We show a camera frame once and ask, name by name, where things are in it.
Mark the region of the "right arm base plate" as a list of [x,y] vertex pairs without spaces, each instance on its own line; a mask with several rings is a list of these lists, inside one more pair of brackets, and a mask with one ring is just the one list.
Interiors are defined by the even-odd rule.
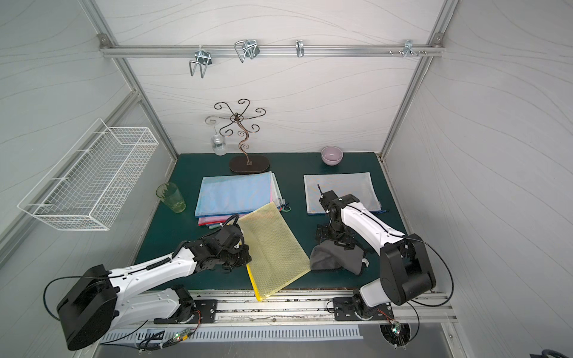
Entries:
[[333,298],[331,303],[331,307],[327,307],[327,310],[334,315],[334,320],[337,322],[393,322],[395,320],[390,303],[369,307],[357,295]]

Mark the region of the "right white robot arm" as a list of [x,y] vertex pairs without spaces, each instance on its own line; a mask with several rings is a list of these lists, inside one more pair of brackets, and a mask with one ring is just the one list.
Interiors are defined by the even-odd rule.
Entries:
[[402,305],[436,286],[426,244],[419,236],[391,228],[352,194],[339,197],[332,190],[323,192],[319,204],[329,221],[316,229],[317,245],[310,259],[313,271],[344,268],[359,275],[368,266],[367,252],[379,258],[379,278],[355,293],[357,310]]

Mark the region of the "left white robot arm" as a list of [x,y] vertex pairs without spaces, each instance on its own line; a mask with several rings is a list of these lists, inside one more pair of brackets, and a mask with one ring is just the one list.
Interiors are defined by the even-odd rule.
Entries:
[[154,295],[147,291],[216,266],[231,271],[251,259],[239,224],[231,222],[141,264],[112,270],[94,266],[76,278],[56,307],[67,347],[78,351],[108,331],[137,322],[187,323],[197,318],[199,311],[184,286],[174,285]]

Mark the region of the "yellow mesh document bag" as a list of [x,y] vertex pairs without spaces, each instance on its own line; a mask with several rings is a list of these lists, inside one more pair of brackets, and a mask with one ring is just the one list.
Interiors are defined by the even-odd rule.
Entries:
[[274,203],[241,217],[238,223],[252,257],[247,272],[258,301],[310,272],[310,258]]

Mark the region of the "grey microfibre cloth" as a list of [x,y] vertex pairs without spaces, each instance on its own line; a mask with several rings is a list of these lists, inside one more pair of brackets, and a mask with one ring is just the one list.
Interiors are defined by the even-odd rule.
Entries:
[[310,255],[311,271],[334,271],[344,269],[360,276],[369,261],[363,249],[355,246],[348,249],[332,241],[324,241],[315,246]]

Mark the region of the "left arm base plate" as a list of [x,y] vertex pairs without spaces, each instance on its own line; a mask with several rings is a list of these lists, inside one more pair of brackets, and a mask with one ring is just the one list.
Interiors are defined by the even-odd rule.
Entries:
[[211,324],[215,320],[217,304],[217,300],[211,299],[184,302],[171,316],[154,319],[153,323],[156,325]]

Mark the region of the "white mesh document bag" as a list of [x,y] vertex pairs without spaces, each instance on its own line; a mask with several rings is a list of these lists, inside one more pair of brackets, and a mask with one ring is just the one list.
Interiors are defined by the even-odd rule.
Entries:
[[338,175],[304,175],[307,214],[320,215],[325,209],[319,204],[321,192],[333,190],[338,196],[352,194],[371,212],[382,213],[369,172]]

